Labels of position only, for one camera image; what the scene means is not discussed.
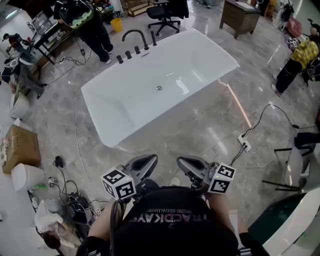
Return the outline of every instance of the marble floor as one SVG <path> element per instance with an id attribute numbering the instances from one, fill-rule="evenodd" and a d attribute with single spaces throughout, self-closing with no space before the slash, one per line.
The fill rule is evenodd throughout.
<path id="1" fill-rule="evenodd" d="M 240 67 L 235 71 L 229 82 L 229 88 L 225 88 L 217 104 L 205 112 L 197 113 L 179 130 L 143 152 L 159 156 L 159 163 L 151 175 L 159 185 L 167 185 L 173 177 L 178 177 L 182 186 L 190 185 L 190 181 L 176 164 L 176 158 L 182 154 L 200 156 L 208 161 L 227 164 L 231 162 L 240 149 L 237 136 L 249 127 L 235 97 L 252 125 L 268 103 L 282 108 L 291 122 L 301 127 L 312 126 L 319 109 L 319 83 L 311 82 L 309 88 L 303 88 L 302 79 L 297 77 L 281 98 L 271 90 L 272 75 L 280 71 L 290 56 L 284 34 L 274 28 L 271 21 L 260 17 L 252 35 L 249 33 L 240 35 L 235 40 L 233 29 L 227 25 L 219 29 L 223 3 L 216 9 L 207 9 L 189 0 L 188 6 L 190 16 L 181 20 L 181 31 L 194 28 L 205 34 L 232 55 Z M 125 42 L 122 42 L 121 38 L 125 31 L 142 30 L 148 43 L 152 42 L 147 24 L 154 21 L 146 13 L 134 18 L 125 18 L 122 22 L 123 32 L 110 34 L 114 45 L 114 53 L 111 55 L 113 64 L 116 63 L 118 54 L 124 55 L 126 50 L 133 51 L 136 45 L 142 47 L 142 40 L 137 33 L 129 35 Z M 174 34 L 173 29 L 166 27 L 157 40 Z M 88 47 L 82 41 L 78 42 L 88 56 L 90 52 Z M 57 60 L 63 56 L 71 56 L 81 62 L 84 60 L 76 43 L 63 52 Z M 55 66 L 47 64 L 42 71 L 42 81 L 52 82 L 72 65 L 71 62 Z M 100 62 L 93 53 L 86 65 L 72 69 L 48 86 L 39 100 L 33 100 L 23 120 L 38 135 L 42 166 L 46 176 L 57 177 L 62 184 L 63 177 L 52 164 L 55 156 L 62 156 L 66 163 L 63 169 L 66 179 L 74 180 L 89 200 L 93 200 L 93 197 L 96 200 L 109 200 L 110 197 L 104 191 L 100 175 L 112 166 L 125 164 L 133 156 L 141 154 L 141 152 L 132 154 L 104 146 L 84 102 L 81 87 L 108 67 L 109 65 Z M 90 185 L 78 155 L 73 120 L 76 125 L 79 152 Z M 248 141 L 252 146 L 252 152 L 262 144 L 267 144 L 273 150 L 293 145 L 296 134 L 297 130 L 290 126 L 285 115 L 269 106 L 259 126 L 248 137 Z M 252 224 L 270 203 L 288 195 L 274 191 L 271 185 L 261 183 L 262 179 L 281 182 L 287 157 L 287 153 L 280 153 L 277 158 L 263 146 L 255 154 L 244 152 L 235 161 L 233 166 L 240 169 L 227 196 L 248 225 Z M 271 160 L 273 161 L 263 168 L 241 168 L 263 166 Z M 57 188 L 50 188 L 51 196 L 57 195 L 57 192 Z"/>

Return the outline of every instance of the power strip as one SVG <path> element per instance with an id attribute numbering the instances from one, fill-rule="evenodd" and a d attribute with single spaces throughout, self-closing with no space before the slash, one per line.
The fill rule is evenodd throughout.
<path id="1" fill-rule="evenodd" d="M 247 147 L 246 147 L 244 150 L 245 150 L 246 152 L 249 152 L 249 150 L 251 149 L 251 145 L 249 144 L 249 142 L 248 142 L 248 140 L 247 140 L 246 137 L 243 137 L 243 138 L 242 138 L 242 135 L 239 135 L 239 137 L 238 137 L 238 142 L 240 143 L 241 146 L 245 143 L 245 145 L 246 145 Z"/>

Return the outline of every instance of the cardboard box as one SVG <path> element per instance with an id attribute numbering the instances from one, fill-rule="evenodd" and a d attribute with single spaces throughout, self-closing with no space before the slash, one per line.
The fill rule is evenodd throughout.
<path id="1" fill-rule="evenodd" d="M 41 163 L 41 156 L 38 145 L 37 134 L 11 125 L 5 136 L 9 140 L 7 149 L 7 162 L 2 167 L 5 174 L 11 174 L 11 170 L 18 164 L 38 167 Z"/>

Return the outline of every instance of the freestanding bathtub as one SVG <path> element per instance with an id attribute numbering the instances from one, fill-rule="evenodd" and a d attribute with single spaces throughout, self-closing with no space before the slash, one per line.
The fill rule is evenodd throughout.
<path id="1" fill-rule="evenodd" d="M 108 147 L 140 151 L 174 133 L 218 101 L 226 89 L 221 82 L 228 83 L 239 66 L 195 29 L 149 47 L 81 88 L 98 135 Z"/>

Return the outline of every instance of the yellow bucket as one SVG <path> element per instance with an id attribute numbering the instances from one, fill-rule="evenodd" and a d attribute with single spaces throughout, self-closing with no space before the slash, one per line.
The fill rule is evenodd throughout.
<path id="1" fill-rule="evenodd" d="M 112 25 L 114 31 L 117 33 L 121 32 L 123 29 L 121 18 L 115 18 L 115 19 L 111 20 L 111 25 Z"/>

